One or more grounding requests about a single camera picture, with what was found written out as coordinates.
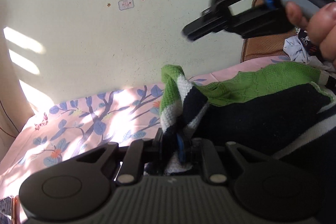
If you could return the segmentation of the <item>person's right hand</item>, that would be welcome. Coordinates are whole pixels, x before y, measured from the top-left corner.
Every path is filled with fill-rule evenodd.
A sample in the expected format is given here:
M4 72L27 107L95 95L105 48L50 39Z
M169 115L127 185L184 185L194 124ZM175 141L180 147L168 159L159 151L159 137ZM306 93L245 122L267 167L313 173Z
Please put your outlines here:
M322 57L335 65L335 3L329 3L307 20L298 5L288 2L285 7L289 21L307 31L312 44L317 46Z

